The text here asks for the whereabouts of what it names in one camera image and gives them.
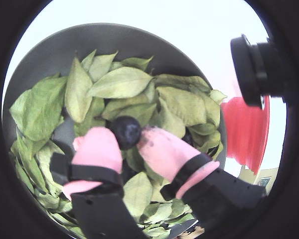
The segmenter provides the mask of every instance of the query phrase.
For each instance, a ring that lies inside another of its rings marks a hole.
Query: green leaf
[[[105,120],[97,118],[104,110],[104,100],[93,97],[89,110],[82,123],[74,123],[76,136],[84,136],[90,128],[95,126],[105,126]]]
[[[190,90],[200,96],[205,102],[207,120],[212,122],[216,128],[219,127],[220,124],[220,106],[214,102],[207,94],[195,88],[194,86],[189,86]]]
[[[140,69],[122,67],[98,80],[88,92],[100,98],[130,98],[142,92],[152,76]]]
[[[148,103],[148,98],[145,94],[139,94],[126,99],[113,99],[106,105],[102,112],[102,117],[109,121],[113,121],[123,108],[144,103]]]
[[[169,226],[172,227],[176,224],[181,224],[181,223],[184,223],[184,222],[192,220],[192,219],[195,219],[195,217],[193,217],[192,214],[186,214],[185,216],[182,216],[182,217],[174,219],[174,220],[170,220],[166,223],[169,223]]]
[[[213,123],[201,123],[191,126],[190,130],[199,135],[209,135],[215,132],[216,126]]]
[[[120,116],[134,117],[139,121],[141,127],[144,127],[149,122],[155,109],[156,109],[156,104],[134,105],[122,109],[121,112],[117,115],[117,117]]]
[[[210,98],[216,102],[217,104],[221,104],[222,101],[227,98],[227,95],[224,95],[221,91],[219,90],[211,90],[210,91]]]
[[[11,108],[9,109],[9,112],[16,123],[16,126],[18,129],[23,133],[23,123],[22,123],[22,117],[23,117],[23,109],[24,109],[24,103],[26,98],[28,97],[30,93],[30,90],[26,90],[23,92],[18,99],[13,103]]]
[[[34,157],[31,156],[31,152],[18,133],[17,145],[25,172],[37,187],[39,187],[44,192],[48,192],[47,188],[45,187],[45,181],[37,162],[35,161]]]
[[[194,85],[203,92],[209,93],[210,87],[200,76],[176,76],[161,74],[154,78],[155,86],[171,86],[188,91],[190,84]]]
[[[51,157],[54,152],[64,154],[55,143],[48,141],[48,143],[38,153],[36,153],[36,158],[39,162],[39,168],[42,171],[50,194],[54,197],[57,197],[62,192],[63,187],[62,185],[54,182],[50,171]]]
[[[135,67],[138,68],[142,71],[145,71],[149,62],[153,59],[154,56],[152,56],[149,59],[143,59],[143,58],[138,58],[138,57],[130,57],[126,58],[123,61],[121,61],[121,64],[124,66],[130,66],[130,67]]]
[[[67,213],[72,210],[72,202],[69,200],[60,199],[59,206],[53,210],[53,213]]]
[[[145,219],[148,219],[149,217],[153,216],[157,212],[158,208],[159,208],[159,203],[149,204],[145,208],[142,217],[144,217]]]
[[[60,224],[69,226],[69,227],[77,227],[74,223],[70,222],[69,220],[65,219],[63,216],[61,216],[58,213],[50,213],[50,215]]]
[[[152,228],[145,232],[146,235],[152,237],[153,239],[165,239],[169,236],[170,229],[165,230],[163,227]]]
[[[121,68],[121,67],[124,67],[124,65],[123,65],[121,62],[119,62],[119,61],[113,61],[113,62],[111,63],[109,72],[110,72],[110,71],[114,71],[114,70],[116,70],[116,69],[119,69],[119,68]]]
[[[172,212],[169,215],[169,217],[167,218],[167,220],[174,219],[174,218],[177,218],[180,215],[182,215],[184,208],[185,208],[185,204],[183,203],[182,200],[177,199],[177,198],[173,199],[173,202],[171,204]]]
[[[164,219],[168,218],[168,216],[172,212],[171,204],[172,203],[160,204],[156,213],[153,216],[150,216],[144,222],[145,223],[158,223],[158,222],[161,222]]]
[[[155,103],[158,95],[155,90],[155,83],[154,81],[150,81],[148,86],[146,86],[143,93],[147,96],[149,103]]]
[[[59,123],[67,77],[46,77],[28,93],[22,114],[23,134],[33,141],[50,138]]]
[[[176,115],[174,115],[167,107],[167,103],[161,97],[160,102],[160,118],[161,118],[161,128],[166,131],[176,135],[179,138],[183,138],[185,135],[185,125],[183,120]]]
[[[81,65],[86,72],[88,72],[91,67],[95,53],[96,49],[92,51],[87,57],[85,57],[81,62]]]
[[[164,178],[159,174],[155,173],[145,161],[144,161],[144,167],[146,170],[146,174],[148,175],[149,178],[159,183],[160,185],[163,183]]]
[[[173,87],[157,87],[159,96],[166,101],[168,109],[181,118],[186,126],[206,123],[205,103],[194,93]]]
[[[217,156],[220,154],[221,151],[223,151],[223,149],[224,149],[224,145],[223,145],[223,143],[220,141],[220,142],[219,142],[218,149],[217,149],[216,153],[212,156],[212,159],[213,159],[213,160],[216,160]]]
[[[141,172],[145,169],[144,160],[136,146],[126,151],[126,161],[128,166],[136,172]]]
[[[86,237],[84,236],[82,230],[79,227],[67,227],[68,230],[72,233],[74,233],[75,235],[79,236],[81,239],[85,239]]]
[[[200,146],[197,149],[201,152],[207,152],[210,148],[217,147],[220,142],[220,133],[219,131],[215,131],[210,135],[206,136],[198,136],[191,130],[189,130],[191,133],[193,140]]]
[[[25,173],[25,171],[19,164],[18,159],[15,159],[15,170],[16,170],[16,175],[18,176],[18,179],[20,179],[23,183],[25,183],[25,185],[30,190],[30,192],[34,194],[33,185],[31,183],[28,175]]]
[[[89,110],[92,97],[87,92],[92,87],[91,78],[83,69],[77,57],[74,57],[65,91],[65,106],[71,118],[82,123]]]
[[[130,214],[137,220],[150,204],[152,185],[144,172],[138,173],[124,185],[123,201]]]
[[[160,190],[166,184],[169,184],[169,182],[166,179],[163,180],[163,183],[161,185],[158,182],[153,183],[153,194],[152,194],[152,197],[151,197],[152,202],[159,202],[159,203],[170,203],[170,202],[172,202],[172,200],[166,201],[160,193]]]
[[[119,51],[111,55],[101,55],[94,57],[89,69],[89,75],[91,76],[91,79],[94,83],[108,73],[111,63],[113,62],[118,52]]]
[[[36,199],[38,202],[44,207],[44,208],[50,208],[50,209],[57,209],[59,206],[59,197],[53,197],[51,194],[42,194],[37,190],[34,189],[34,194],[36,196]]]

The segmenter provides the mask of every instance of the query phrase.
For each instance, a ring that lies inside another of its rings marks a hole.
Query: dried leaf
[[[153,216],[150,216],[144,222],[145,223],[158,223],[158,222],[161,222],[164,219],[168,218],[168,216],[172,212],[171,204],[172,203],[160,204],[156,213]]]
[[[200,76],[176,76],[161,74],[154,78],[155,86],[171,86],[188,91],[190,84],[194,85],[203,92],[209,93],[210,87]]]
[[[136,146],[126,151],[126,161],[128,166],[136,172],[141,172],[145,169],[144,160]]]
[[[131,98],[113,99],[106,105],[102,112],[102,117],[109,121],[113,121],[123,108],[144,103],[148,103],[148,98],[143,93]]]
[[[117,117],[131,116],[139,121],[141,127],[144,127],[149,122],[155,109],[156,104],[139,104],[129,106],[122,109]]]
[[[130,66],[130,67],[135,67],[138,68],[142,71],[145,71],[149,62],[153,59],[154,56],[152,56],[149,59],[143,59],[143,58],[138,58],[138,57],[130,57],[126,58],[123,61],[121,61],[121,64],[124,66]]]
[[[64,154],[63,151],[55,143],[49,141],[38,153],[36,153],[36,158],[39,162],[39,168],[42,171],[50,194],[53,197],[57,197],[62,192],[63,187],[62,185],[54,182],[50,171],[51,157],[54,152]]]
[[[160,102],[160,112],[159,116],[161,118],[161,128],[166,131],[176,135],[179,138],[183,138],[185,135],[185,125],[183,120],[176,115],[174,115],[167,107],[167,103],[161,97]]]
[[[16,99],[16,101],[13,103],[13,105],[9,109],[9,112],[10,112],[14,122],[16,123],[16,126],[21,131],[21,133],[23,133],[23,130],[24,130],[23,123],[22,123],[24,103],[25,103],[25,100],[26,100],[27,96],[29,95],[29,93],[30,93],[30,90],[26,90],[25,92],[23,92],[18,97],[18,99]]]
[[[27,145],[24,143],[19,134],[17,134],[17,145],[25,172],[37,187],[44,192],[48,192],[39,166],[34,157],[31,157],[31,152],[29,152]]]
[[[30,190],[30,192],[34,194],[33,185],[31,183],[28,175],[25,173],[25,171],[19,164],[18,159],[15,159],[15,170],[16,170],[16,175],[18,176],[18,179],[20,179],[23,183],[25,183],[25,185]]]
[[[217,104],[221,104],[222,101],[227,98],[227,95],[224,95],[221,91],[219,90],[211,90],[210,91],[210,98],[216,102]]]
[[[22,114],[23,134],[33,141],[50,138],[59,123],[67,77],[47,77],[28,93]]]
[[[95,53],[96,53],[96,49],[92,51],[87,57],[85,57],[81,62],[81,65],[86,72],[88,72],[91,67]]]
[[[130,98],[142,92],[152,76],[140,69],[122,67],[98,80],[88,92],[100,98]]]
[[[124,185],[123,201],[130,214],[139,219],[150,204],[152,185],[144,172],[138,173]]]
[[[173,87],[157,87],[159,96],[166,101],[168,109],[181,118],[186,126],[206,123],[205,103],[194,93]]]
[[[36,188],[34,189],[34,194],[36,196],[36,199],[38,202],[44,207],[44,208],[49,208],[49,209],[57,209],[59,206],[59,197],[53,197],[52,195],[46,193],[42,194],[37,190]]]
[[[84,136],[90,128],[95,126],[105,126],[105,120],[97,118],[104,110],[104,100],[93,97],[89,110],[82,123],[74,123],[76,136]]]
[[[92,81],[83,69],[77,57],[74,57],[65,91],[65,106],[71,118],[82,123],[89,110],[92,97],[87,92],[92,87]]]

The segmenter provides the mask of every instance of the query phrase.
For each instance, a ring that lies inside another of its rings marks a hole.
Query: black frame
[[[1,129],[2,88],[9,61],[26,28],[49,2],[0,1],[0,238],[69,238],[27,194],[20,193],[24,189],[7,159]],[[299,0],[246,2],[260,16],[285,57],[297,93],[289,98],[284,150],[274,187],[261,209],[226,238],[299,238]]]

